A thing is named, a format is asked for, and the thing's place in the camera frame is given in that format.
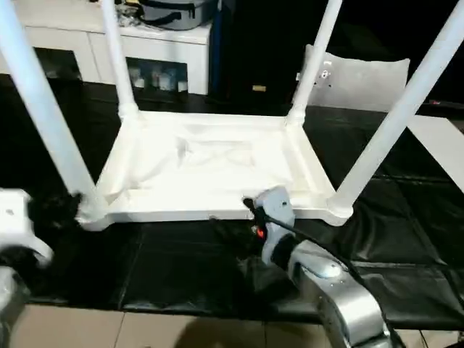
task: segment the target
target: black cable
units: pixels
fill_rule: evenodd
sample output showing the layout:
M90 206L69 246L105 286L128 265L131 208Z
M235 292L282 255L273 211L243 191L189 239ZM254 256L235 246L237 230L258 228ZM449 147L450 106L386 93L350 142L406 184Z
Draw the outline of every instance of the black cable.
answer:
M427 343L426 337L422 333L422 330L419 330L419 333L420 333L420 337L422 337L423 345L425 345L425 347L428 348L428 343Z
M280 227L282 228L285 228L286 230L289 230L291 232L294 232L298 235L300 235L301 237L304 237L305 239L308 239L309 241L311 241L312 243L316 244L318 247L321 247L322 249L326 250L327 252L330 252L331 254L333 254L335 257L337 257L336 253L328 250L325 246L322 246L320 244L319 241L316 241L313 237L311 236L308 236L305 232L303 232L302 230L299 230L298 228L292 226L292 225L289 225L289 224L286 224L280 220L277 220L275 219L274 217L271 217L269 215L266 215L265 216L265 219L267 220L267 222L269 223L275 223L276 225L279 225Z

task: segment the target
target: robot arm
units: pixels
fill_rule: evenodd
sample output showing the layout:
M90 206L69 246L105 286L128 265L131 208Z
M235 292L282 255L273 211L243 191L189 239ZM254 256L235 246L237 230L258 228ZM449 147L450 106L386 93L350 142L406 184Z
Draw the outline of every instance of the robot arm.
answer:
M381 308L348 265L315 242L295 237L295 215L285 188L245 199L265 243L262 261L285 270L303 299L317 305L334 348L390 348Z
M44 267L50 263L53 252L33 232L28 201L29 196L23 190L0 189L0 256L10 248L27 249L34 253L39 267ZM14 265L0 266L0 348L9 346L13 326L28 297L28 288Z

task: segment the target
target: dark background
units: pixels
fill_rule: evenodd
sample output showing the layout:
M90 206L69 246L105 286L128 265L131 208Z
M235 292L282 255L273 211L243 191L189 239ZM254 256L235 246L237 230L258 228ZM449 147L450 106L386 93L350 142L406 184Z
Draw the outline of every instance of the dark background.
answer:
M409 58L411 76L456 3L346 0L328 51L368 61ZM290 102L305 44L314 43L326 4L324 0L225 0L212 33L212 94L241 102ZM463 76L461 47L426 102L464 104L459 89ZM253 91L253 85L266 86L266 92Z

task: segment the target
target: white cabinet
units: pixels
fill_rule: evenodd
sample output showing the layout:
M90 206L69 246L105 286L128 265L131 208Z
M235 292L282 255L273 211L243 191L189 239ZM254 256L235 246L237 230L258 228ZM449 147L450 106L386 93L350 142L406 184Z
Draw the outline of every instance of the white cabinet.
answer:
M53 73L47 72L47 67L55 70L59 64L65 68L74 65L76 68L68 70L78 70L83 81L115 83L98 3L16 0L14 5L30 44L42 49L36 51L49 77ZM123 50L126 57L131 58L131 64L135 63L141 70L162 67L165 75L175 74L173 80L178 86L182 85L178 90L187 88L189 93L195 94L207 94L210 31L211 25L185 31L143 25L120 28ZM0 73L8 73L1 54Z
M40 50L39 52L42 54L38 55L39 59L44 58L44 56L53 59L53 56L56 56L60 60L56 62L57 65L66 64L68 61L70 64L75 62L74 64L77 65L78 73L82 80L88 82L101 81L87 32L32 27L26 27L25 31L33 47L47 49L47 51L50 50L49 54L44 53L44 50ZM61 52L58 53L61 54L53 54L53 50L59 50ZM63 59L63 57L66 57L66 54L63 54L66 51L69 52L69 59ZM41 62L47 73L47 65L50 65L50 63L43 60ZM3 57L0 59L0 73L9 73Z
M89 33L102 83L114 84L106 38L103 34ZM189 42L122 36L123 51L128 58L147 61L181 63L186 65L188 92L207 94L208 45Z

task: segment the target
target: white shelf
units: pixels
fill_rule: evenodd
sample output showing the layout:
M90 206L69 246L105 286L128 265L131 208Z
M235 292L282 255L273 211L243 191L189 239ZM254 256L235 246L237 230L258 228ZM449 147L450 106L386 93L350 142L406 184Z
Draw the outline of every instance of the white shelf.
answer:
M103 33L102 11L88 0L14 0L16 13L27 27ZM121 28L122 36L207 45L211 24L185 31L149 28L145 25Z

